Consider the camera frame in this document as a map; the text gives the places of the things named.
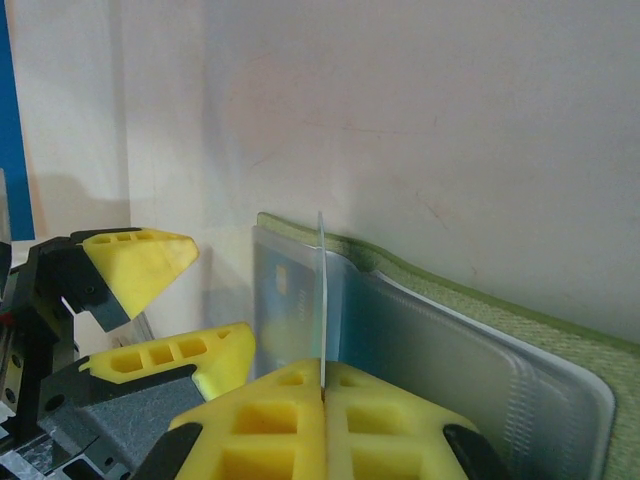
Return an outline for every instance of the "hole in yellow pad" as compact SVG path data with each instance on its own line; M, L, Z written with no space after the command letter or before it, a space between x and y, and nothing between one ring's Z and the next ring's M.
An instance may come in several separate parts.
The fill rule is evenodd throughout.
M278 379L278 385L302 385L303 383L304 377L299 372L283 375Z
M180 348L180 353L182 353L184 358L195 357L207 351L207 346L201 338L183 340L178 343L178 348Z
M142 370L142 359L138 352L117 355L111 359L111 368L120 373Z
M153 235L149 232L136 232L133 236L138 240L153 240Z
M354 480L421 480L422 459L411 452L353 449Z
M96 237L91 240L91 243L95 243L96 245L101 243L111 243L111 237Z
M298 411L288 403L252 403L238 412L235 434L296 433Z
M225 449L212 480L291 480L293 450Z
M351 433L402 435L407 422L399 408L388 405L354 405L347 409Z
M162 365L163 363L173 362L173 354L169 345L160 345L159 347L149 349L149 355L154 365Z

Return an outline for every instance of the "white wall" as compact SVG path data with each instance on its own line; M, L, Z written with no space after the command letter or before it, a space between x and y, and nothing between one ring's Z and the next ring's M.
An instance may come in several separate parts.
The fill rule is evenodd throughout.
M150 309L156 333L249 317L256 213L322 209L329 230L640 341L635 0L38 3L18 25L44 33L16 56L30 150L121 158L124 137L133 224L203 248ZM126 132L89 148L119 118L102 116L119 29ZM110 175L83 187L107 198Z

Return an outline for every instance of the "blue panel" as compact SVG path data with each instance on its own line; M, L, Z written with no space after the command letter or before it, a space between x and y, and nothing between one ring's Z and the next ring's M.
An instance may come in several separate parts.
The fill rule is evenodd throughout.
M11 237L13 240L31 240L35 238L33 215L4 8L0 19L0 95L0 168L4 169L7 182Z

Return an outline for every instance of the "yellow foam pad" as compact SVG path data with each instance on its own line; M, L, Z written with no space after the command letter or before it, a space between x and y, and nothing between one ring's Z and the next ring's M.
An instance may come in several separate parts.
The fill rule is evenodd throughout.
M101 233L83 241L82 248L129 318L198 258L192 238L151 229Z
M464 417L348 365L302 360L177 417L203 430L178 480L466 480L443 428Z
M443 428L476 428L454 412L334 362L325 411L328 479L467 480Z
M209 401L244 385L255 348L249 325L236 323L97 353L80 370L120 384L194 364L193 381Z
M320 361L302 360L177 417L202 432L178 480L325 480Z

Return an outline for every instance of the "green felt cover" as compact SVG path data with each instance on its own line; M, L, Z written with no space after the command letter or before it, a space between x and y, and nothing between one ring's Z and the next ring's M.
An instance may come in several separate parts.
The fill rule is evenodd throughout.
M267 213L258 215L258 225L307 245L316 242L315 230ZM464 287L366 242L327 235L326 247L361 271L378 270L420 295L598 375L616 398L604 478L640 479L640 345Z

